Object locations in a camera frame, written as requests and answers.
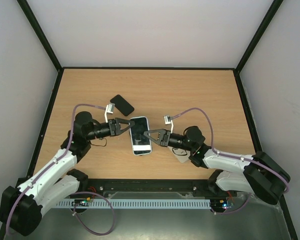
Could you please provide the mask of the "beige phone case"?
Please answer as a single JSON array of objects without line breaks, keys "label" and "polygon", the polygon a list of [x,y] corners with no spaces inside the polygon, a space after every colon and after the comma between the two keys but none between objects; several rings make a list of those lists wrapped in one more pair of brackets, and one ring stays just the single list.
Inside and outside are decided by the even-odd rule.
[{"label": "beige phone case", "polygon": [[175,147],[168,147],[168,149],[172,152],[173,156],[180,162],[185,163],[189,160],[190,152],[188,150],[175,148]]}]

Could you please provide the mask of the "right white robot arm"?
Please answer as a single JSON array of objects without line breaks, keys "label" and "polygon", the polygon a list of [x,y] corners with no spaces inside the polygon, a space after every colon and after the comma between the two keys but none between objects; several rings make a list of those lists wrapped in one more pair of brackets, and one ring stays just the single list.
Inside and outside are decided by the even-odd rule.
[{"label": "right white robot arm", "polygon": [[265,152],[253,155],[220,152],[205,144],[197,126],[188,127],[183,134],[156,129],[145,131],[144,136],[158,146],[189,152],[188,159],[198,168],[214,169],[208,179],[208,191],[214,196],[227,191],[246,192],[276,205],[290,181],[287,172]]}]

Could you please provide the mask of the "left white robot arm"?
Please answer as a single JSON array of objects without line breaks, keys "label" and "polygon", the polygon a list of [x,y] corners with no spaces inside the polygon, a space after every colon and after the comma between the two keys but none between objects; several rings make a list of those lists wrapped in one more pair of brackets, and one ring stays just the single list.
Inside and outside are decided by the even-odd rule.
[{"label": "left white robot arm", "polygon": [[91,141],[119,136],[134,124],[117,117],[99,123],[88,111],[74,115],[68,136],[55,156],[28,180],[3,191],[0,221],[6,230],[28,236],[57,203],[75,193],[85,194],[88,176],[75,165],[91,149]]}]

